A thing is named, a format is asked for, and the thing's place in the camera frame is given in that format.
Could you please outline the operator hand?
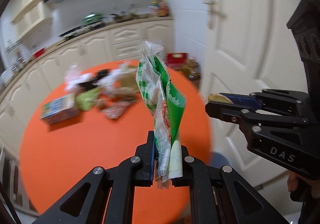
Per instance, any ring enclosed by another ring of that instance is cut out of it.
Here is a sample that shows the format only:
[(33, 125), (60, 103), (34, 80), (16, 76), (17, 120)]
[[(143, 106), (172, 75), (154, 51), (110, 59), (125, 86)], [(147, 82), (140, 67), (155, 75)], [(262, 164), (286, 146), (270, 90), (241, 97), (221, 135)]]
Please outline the operator hand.
[(304, 197), (302, 180), (293, 172), (289, 172), (287, 179), (287, 188), (290, 198), (294, 202), (302, 202)]

